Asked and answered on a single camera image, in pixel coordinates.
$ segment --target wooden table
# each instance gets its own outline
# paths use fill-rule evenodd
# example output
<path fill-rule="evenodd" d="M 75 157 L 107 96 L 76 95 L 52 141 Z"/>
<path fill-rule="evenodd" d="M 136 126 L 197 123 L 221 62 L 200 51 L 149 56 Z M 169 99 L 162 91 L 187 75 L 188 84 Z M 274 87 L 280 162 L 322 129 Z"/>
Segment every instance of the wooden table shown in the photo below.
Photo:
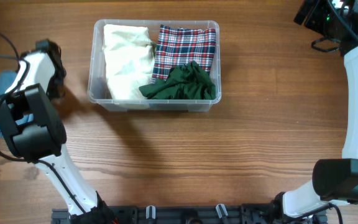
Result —
<path fill-rule="evenodd" d="M 343 58 L 310 48 L 319 35 L 293 22 L 300 4 L 0 4 L 0 31 L 21 52 L 44 38 L 61 46 L 67 95 L 57 110 L 68 150 L 107 204 L 266 203 L 310 180 L 317 160 L 340 158 L 346 137 Z M 216 21 L 222 100 L 209 113 L 110 113 L 90 103 L 86 89 L 99 19 Z M 10 52 L 1 39 L 0 52 Z M 0 71 L 14 68 L 0 59 Z M 6 148 L 2 140 L 0 146 Z M 53 208 L 65 203 L 43 174 L 0 158 L 0 223 L 49 223 Z M 345 223 L 358 223 L 358 205 L 342 211 Z M 330 223 L 337 223 L 329 213 Z"/>

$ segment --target red plaid fabric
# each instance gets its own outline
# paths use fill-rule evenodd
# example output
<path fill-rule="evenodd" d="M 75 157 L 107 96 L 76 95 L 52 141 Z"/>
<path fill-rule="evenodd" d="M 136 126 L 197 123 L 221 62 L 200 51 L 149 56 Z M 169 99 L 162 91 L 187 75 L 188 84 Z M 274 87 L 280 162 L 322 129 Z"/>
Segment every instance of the red plaid fabric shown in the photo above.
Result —
<path fill-rule="evenodd" d="M 208 74 L 216 47 L 215 29 L 172 29 L 161 25 L 155 53 L 152 83 L 156 78 L 166 80 L 170 69 L 196 61 Z"/>

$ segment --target clear plastic container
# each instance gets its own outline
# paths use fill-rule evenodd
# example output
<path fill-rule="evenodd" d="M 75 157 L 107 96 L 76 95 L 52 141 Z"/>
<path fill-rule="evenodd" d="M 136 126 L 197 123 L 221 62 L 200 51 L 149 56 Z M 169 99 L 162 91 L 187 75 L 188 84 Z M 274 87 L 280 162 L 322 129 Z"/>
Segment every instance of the clear plastic container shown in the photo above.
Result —
<path fill-rule="evenodd" d="M 158 41 L 160 25 L 172 28 L 216 29 L 216 51 L 209 76 L 216 86 L 215 100 L 114 100 L 106 84 L 106 61 L 102 51 L 104 25 L 148 27 L 152 41 Z M 91 67 L 89 70 L 88 97 L 92 103 L 98 103 L 109 111 L 127 110 L 185 110 L 194 112 L 209 111 L 213 104 L 222 97 L 221 91 L 221 56 L 219 44 L 219 25 L 214 21 L 147 21 L 101 19 L 94 25 Z"/>

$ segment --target folded clothing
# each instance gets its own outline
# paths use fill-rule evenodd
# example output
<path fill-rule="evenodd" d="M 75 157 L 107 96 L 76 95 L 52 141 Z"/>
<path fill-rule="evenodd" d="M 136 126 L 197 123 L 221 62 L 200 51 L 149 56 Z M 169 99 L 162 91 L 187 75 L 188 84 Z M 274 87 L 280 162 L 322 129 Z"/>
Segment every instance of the folded clothing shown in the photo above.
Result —
<path fill-rule="evenodd" d="M 0 73 L 0 95 L 4 94 L 5 91 L 11 87 L 15 78 L 17 76 L 16 72 L 13 71 L 3 71 Z M 24 124 L 28 121 L 34 119 L 33 115 L 25 115 L 22 119 L 16 121 L 17 125 Z"/>
<path fill-rule="evenodd" d="M 158 78 L 154 84 L 139 87 L 151 100 L 213 100 L 215 84 L 195 61 L 176 66 L 165 81 Z"/>
<path fill-rule="evenodd" d="M 145 99 L 139 87 L 151 82 L 154 47 L 146 27 L 104 26 L 106 81 L 113 99 Z"/>
<path fill-rule="evenodd" d="M 207 72 L 211 71 L 216 47 L 215 29 L 172 29 L 161 25 L 155 54 L 152 83 L 166 80 L 170 69 L 195 61 Z"/>

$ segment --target green cloth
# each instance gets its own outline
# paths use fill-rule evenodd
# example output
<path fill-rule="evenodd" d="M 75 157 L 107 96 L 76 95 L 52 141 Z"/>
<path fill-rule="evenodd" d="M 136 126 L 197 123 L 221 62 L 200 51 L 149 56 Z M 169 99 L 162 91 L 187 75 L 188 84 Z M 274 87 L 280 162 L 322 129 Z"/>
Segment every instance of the green cloth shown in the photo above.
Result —
<path fill-rule="evenodd" d="M 149 100 L 214 100 L 215 84 L 195 61 L 171 68 L 167 81 L 139 87 Z"/>

